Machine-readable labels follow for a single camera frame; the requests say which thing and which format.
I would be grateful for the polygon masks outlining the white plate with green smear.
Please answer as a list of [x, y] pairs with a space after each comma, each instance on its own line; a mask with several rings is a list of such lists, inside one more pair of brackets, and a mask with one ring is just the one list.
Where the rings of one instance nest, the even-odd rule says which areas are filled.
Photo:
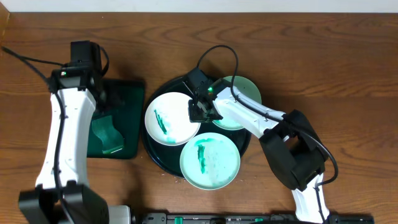
[[165, 146], [179, 146], [193, 138], [200, 123], [192, 123], [184, 93], [169, 92], [156, 97], [146, 109], [144, 124], [149, 136]]

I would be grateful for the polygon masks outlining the green scrub sponge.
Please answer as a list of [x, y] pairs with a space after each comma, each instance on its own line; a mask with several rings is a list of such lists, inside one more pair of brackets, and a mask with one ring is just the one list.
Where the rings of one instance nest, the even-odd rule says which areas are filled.
[[93, 120], [91, 127], [94, 135], [101, 141], [103, 154], [112, 154], [124, 149], [124, 138], [114, 127], [111, 115]]

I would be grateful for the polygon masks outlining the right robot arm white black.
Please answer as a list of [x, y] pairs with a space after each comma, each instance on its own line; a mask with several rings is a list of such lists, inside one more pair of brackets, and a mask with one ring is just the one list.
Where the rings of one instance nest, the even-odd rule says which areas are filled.
[[246, 96], [234, 81], [213, 80], [199, 68], [183, 77], [192, 93], [188, 114], [193, 123], [232, 119], [255, 135], [277, 179], [292, 191], [297, 219], [326, 223], [330, 215], [322, 187], [325, 162], [335, 162], [300, 111], [270, 109]]

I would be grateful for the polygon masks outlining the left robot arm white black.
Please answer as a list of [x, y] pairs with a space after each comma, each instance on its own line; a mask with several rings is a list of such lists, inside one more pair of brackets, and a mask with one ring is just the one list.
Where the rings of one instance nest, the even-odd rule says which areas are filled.
[[19, 194], [29, 223], [109, 223], [106, 201], [89, 187], [87, 150], [97, 102], [104, 99], [104, 49], [89, 40], [70, 44], [70, 61], [46, 77], [52, 119], [35, 188]]

